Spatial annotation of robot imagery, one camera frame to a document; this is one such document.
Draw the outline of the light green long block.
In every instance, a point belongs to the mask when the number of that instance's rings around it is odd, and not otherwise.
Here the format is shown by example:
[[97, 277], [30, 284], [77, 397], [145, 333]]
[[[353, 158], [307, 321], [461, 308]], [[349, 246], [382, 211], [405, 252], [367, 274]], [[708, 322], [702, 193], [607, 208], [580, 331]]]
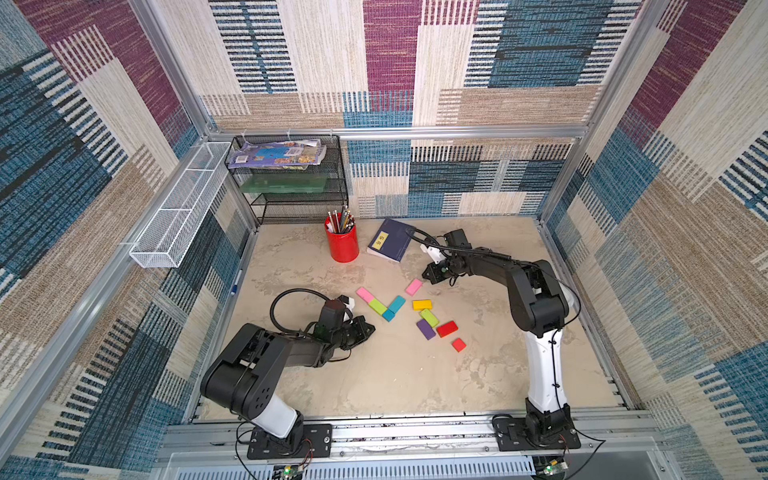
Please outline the light green long block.
[[388, 307], [385, 306], [382, 302], [380, 302], [378, 299], [371, 300], [368, 305], [381, 317], [386, 317], [387, 312], [389, 311]]

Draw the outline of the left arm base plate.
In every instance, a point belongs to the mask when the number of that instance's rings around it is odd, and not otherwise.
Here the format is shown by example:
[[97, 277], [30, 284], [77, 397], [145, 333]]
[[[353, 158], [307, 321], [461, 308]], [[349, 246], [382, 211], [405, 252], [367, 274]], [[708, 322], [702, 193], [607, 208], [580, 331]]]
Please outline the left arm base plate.
[[248, 443], [249, 460], [308, 460], [328, 458], [331, 454], [333, 426], [323, 424], [300, 424], [286, 438], [278, 438], [255, 427]]

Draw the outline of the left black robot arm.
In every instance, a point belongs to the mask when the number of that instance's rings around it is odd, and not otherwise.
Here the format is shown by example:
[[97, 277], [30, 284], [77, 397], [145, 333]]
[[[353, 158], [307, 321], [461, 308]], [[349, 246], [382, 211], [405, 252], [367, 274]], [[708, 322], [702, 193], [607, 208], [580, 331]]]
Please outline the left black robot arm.
[[240, 328], [205, 372], [201, 395], [265, 433], [292, 446], [303, 434], [303, 417], [276, 393], [288, 367], [320, 368], [336, 351], [350, 352], [376, 327], [355, 316], [349, 298], [325, 299], [317, 321], [302, 330], [276, 332], [254, 324]]

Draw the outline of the teal long block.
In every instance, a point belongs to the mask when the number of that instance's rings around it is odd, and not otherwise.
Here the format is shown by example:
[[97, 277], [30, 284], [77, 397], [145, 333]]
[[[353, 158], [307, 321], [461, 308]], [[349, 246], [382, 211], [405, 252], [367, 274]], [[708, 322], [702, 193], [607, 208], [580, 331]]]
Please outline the teal long block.
[[396, 296], [395, 299], [388, 306], [388, 310], [393, 314], [397, 314], [399, 310], [405, 305], [406, 300], [402, 296]]

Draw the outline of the purple block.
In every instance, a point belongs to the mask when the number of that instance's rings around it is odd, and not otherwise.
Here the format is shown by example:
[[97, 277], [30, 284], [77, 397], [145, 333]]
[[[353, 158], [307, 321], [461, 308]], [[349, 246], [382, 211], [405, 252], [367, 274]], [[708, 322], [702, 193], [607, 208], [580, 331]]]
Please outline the purple block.
[[416, 323], [417, 328], [426, 340], [430, 340], [436, 336], [436, 332], [429, 322], [425, 319], [421, 319]]

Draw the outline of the pink long block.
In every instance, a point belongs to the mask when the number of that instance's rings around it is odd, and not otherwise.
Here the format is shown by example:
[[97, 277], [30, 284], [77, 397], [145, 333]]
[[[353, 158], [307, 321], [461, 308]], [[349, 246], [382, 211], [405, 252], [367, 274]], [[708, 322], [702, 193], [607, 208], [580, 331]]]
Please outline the pink long block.
[[366, 303], [370, 303], [375, 299], [374, 295], [364, 287], [358, 288], [356, 294]]

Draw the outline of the red long block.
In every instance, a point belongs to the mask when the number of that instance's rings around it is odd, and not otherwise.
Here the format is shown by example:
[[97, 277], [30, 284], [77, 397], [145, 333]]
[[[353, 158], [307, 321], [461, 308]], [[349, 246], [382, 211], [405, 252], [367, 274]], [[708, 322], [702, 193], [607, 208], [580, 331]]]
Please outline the red long block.
[[442, 325], [439, 325], [436, 328], [436, 333], [439, 335], [440, 338], [447, 337], [457, 331], [458, 331], [458, 326], [454, 321], [444, 323]]

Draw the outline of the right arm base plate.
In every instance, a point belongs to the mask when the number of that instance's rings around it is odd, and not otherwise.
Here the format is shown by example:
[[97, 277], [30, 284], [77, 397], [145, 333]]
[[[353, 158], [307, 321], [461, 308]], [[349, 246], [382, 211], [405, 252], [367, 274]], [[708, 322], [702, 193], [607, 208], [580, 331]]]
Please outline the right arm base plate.
[[492, 417], [491, 426], [500, 451], [575, 450], [582, 444], [569, 417], [557, 412], [554, 416], [536, 415], [512, 417], [499, 414]]

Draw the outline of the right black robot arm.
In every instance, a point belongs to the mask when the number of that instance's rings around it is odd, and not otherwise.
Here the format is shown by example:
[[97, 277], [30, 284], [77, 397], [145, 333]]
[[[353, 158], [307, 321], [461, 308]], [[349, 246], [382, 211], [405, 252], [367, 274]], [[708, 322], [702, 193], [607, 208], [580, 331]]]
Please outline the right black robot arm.
[[548, 261], [524, 261], [485, 247], [474, 248], [462, 229], [444, 234], [443, 242], [417, 228], [410, 237], [432, 258], [422, 274], [431, 284], [480, 276], [507, 289], [511, 317], [526, 339], [530, 374], [527, 415], [541, 422], [568, 421], [561, 344], [567, 317], [580, 306], [573, 289], [556, 277]]

